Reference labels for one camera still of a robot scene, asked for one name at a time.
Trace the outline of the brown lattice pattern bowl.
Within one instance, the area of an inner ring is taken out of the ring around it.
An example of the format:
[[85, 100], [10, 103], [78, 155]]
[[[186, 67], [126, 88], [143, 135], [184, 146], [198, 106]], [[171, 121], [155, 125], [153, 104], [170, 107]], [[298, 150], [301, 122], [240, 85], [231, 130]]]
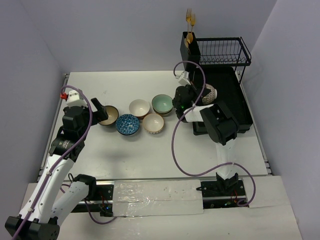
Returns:
[[202, 104], [204, 106], [210, 105], [218, 96], [218, 91], [210, 84], [206, 84], [206, 95], [202, 97]]

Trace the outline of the blue geometric pattern bowl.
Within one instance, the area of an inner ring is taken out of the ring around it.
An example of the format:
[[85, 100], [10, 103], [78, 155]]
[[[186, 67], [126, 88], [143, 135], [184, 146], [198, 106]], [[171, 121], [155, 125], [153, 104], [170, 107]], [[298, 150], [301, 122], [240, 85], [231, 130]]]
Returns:
[[140, 128], [139, 119], [132, 114], [123, 114], [115, 122], [117, 131], [124, 135], [130, 136], [135, 134]]

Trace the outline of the white striped bowl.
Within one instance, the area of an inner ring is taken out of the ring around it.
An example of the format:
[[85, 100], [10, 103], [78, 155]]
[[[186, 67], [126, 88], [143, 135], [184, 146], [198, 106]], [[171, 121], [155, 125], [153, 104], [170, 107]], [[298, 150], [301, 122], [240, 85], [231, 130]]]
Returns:
[[142, 121], [144, 129], [150, 134], [160, 133], [165, 125], [165, 121], [159, 114], [150, 113]]

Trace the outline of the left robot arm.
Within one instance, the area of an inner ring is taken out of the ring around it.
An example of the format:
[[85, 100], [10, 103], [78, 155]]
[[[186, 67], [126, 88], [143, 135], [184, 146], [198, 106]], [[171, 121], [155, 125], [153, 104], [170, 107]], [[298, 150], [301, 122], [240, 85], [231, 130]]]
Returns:
[[96, 98], [92, 98], [91, 102], [96, 111], [92, 111], [91, 106], [82, 99], [66, 101], [63, 125], [49, 149], [44, 173], [18, 216], [10, 216], [5, 222], [5, 229], [12, 239], [57, 239], [62, 223], [77, 204], [97, 195], [96, 178], [79, 174], [62, 197], [56, 198], [85, 146], [89, 127], [108, 119], [105, 107]]

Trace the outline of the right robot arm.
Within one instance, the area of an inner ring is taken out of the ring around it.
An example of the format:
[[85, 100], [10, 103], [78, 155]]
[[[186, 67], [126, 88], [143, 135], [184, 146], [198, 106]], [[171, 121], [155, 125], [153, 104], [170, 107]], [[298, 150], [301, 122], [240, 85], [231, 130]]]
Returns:
[[206, 86], [203, 86], [200, 91], [197, 91], [192, 85], [179, 86], [175, 90], [175, 96], [172, 100], [173, 107], [176, 108], [178, 121], [172, 132], [171, 154], [176, 167], [189, 177], [201, 177], [220, 167], [234, 165], [233, 162], [223, 162], [205, 172], [191, 174], [184, 171], [178, 164], [175, 156], [174, 141], [176, 131], [181, 122], [203, 123], [210, 139], [222, 146], [237, 137], [239, 123], [223, 101], [209, 105], [197, 105], [199, 100], [202, 101], [204, 99], [202, 96], [204, 92], [207, 92]]

